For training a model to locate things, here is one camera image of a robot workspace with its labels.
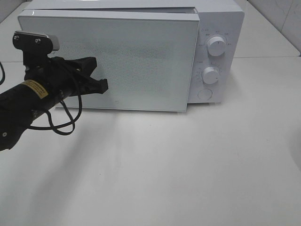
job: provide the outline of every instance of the white countertop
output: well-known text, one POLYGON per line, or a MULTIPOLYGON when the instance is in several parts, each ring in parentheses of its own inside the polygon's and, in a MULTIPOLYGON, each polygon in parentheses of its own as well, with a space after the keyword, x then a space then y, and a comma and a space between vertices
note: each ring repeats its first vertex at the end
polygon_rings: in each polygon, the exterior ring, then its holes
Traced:
MULTIPOLYGON (((1 92, 24 74, 4 66, 1 92)), ((27 130, 0 153, 0 225, 300 226, 300 71, 300 57, 234 59, 220 105, 84 110, 68 137, 27 130)))
MULTIPOLYGON (((12 44, 12 36, 20 30, 17 16, 29 3, 23 3, 0 24, 0 61, 22 62, 22 52, 12 44)), ((297 57, 299 51, 268 22, 249 2, 234 57, 297 57)))

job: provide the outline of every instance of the label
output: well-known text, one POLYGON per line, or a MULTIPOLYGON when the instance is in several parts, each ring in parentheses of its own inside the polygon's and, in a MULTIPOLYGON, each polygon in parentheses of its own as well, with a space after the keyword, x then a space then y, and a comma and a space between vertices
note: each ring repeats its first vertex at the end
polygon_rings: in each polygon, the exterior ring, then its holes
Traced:
POLYGON ((48 96, 46 89, 34 80, 26 80, 21 84, 31 88, 39 96, 40 99, 43 99, 44 97, 48 96))

